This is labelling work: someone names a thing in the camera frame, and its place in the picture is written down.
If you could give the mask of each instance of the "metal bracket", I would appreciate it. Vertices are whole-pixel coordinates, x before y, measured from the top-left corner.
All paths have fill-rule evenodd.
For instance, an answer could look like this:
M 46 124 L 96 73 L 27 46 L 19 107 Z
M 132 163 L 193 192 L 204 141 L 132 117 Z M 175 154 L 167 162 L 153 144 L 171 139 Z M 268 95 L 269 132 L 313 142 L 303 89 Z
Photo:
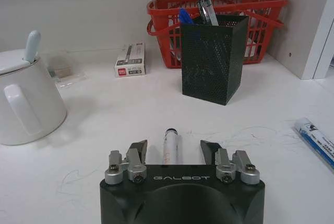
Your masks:
M 216 152 L 221 146 L 218 143 L 208 142 L 206 140 L 200 141 L 202 153 L 205 159 L 206 165 L 216 165 Z
M 260 172 L 251 163 L 246 151 L 235 151 L 232 157 L 232 162 L 236 164 L 242 182 L 249 185 L 260 183 Z
M 127 170 L 130 181 L 142 183 L 147 177 L 146 166 L 142 164 L 145 163 L 146 147 L 147 140 L 132 143 L 124 160 L 118 150 L 111 151 L 109 168 L 104 173 L 105 182 L 109 185 L 120 184 L 123 181 L 123 172 Z
M 225 148 L 219 148 L 216 152 L 216 177 L 224 184 L 230 184 L 235 179 L 236 165 L 229 160 L 228 152 Z
M 138 150 L 130 148 L 126 154 L 126 159 L 129 161 L 127 168 L 128 178 L 134 183 L 142 183 L 147 177 L 146 166 L 141 164 Z

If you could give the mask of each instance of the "desk surface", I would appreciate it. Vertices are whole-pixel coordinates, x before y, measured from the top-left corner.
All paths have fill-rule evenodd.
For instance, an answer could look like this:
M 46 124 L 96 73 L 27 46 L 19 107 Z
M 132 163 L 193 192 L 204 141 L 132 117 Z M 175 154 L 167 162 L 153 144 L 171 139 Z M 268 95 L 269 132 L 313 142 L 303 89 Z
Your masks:
M 76 52 L 87 79 L 62 88 L 64 124 L 21 146 L 0 146 L 0 223 L 100 223 L 99 182 L 111 149 L 148 140 L 147 163 L 162 160 L 163 135 L 182 136 L 185 164 L 204 164 L 200 140 L 229 155 L 245 149 L 266 184 L 265 224 L 332 223 L 334 173 L 293 130 L 308 117 L 334 139 L 334 94 L 301 81 L 267 56 L 244 66 L 227 106 L 181 93 L 181 70 L 147 50 L 146 76 L 115 78 L 119 50 Z

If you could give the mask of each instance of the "pen holder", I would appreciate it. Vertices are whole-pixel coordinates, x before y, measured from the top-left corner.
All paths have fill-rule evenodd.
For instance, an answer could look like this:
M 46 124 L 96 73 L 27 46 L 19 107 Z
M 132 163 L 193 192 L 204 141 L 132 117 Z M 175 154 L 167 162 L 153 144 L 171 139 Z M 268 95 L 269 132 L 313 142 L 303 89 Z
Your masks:
M 247 16 L 217 15 L 219 26 L 181 24 L 182 94 L 226 105 L 241 81 Z

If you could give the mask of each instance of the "white box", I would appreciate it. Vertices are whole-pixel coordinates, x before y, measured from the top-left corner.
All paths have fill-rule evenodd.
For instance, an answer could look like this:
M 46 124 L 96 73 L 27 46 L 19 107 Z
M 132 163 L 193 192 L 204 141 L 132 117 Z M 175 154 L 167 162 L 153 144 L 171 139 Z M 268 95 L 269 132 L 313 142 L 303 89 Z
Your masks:
M 145 74 L 145 43 L 124 45 L 115 64 L 116 77 Z

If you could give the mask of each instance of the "screw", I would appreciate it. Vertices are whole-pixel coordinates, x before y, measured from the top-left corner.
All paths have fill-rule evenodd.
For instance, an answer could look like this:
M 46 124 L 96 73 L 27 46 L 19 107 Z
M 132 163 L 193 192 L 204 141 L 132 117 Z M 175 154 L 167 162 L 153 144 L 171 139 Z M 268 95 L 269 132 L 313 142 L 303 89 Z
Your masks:
M 222 183 L 230 184 L 233 182 L 232 177 L 229 174 L 224 174 L 221 178 Z
M 117 164 L 111 164 L 109 165 L 109 170 L 112 172 L 117 172 L 119 169 L 119 166 Z
M 256 167 L 253 164 L 247 164 L 246 165 L 246 170 L 254 171 L 255 169 L 256 169 Z
M 137 175 L 135 175 L 135 177 L 134 177 L 133 183 L 141 184 L 141 183 L 144 182 L 144 180 L 145 180 L 145 179 L 144 179 L 141 175 L 137 174 Z

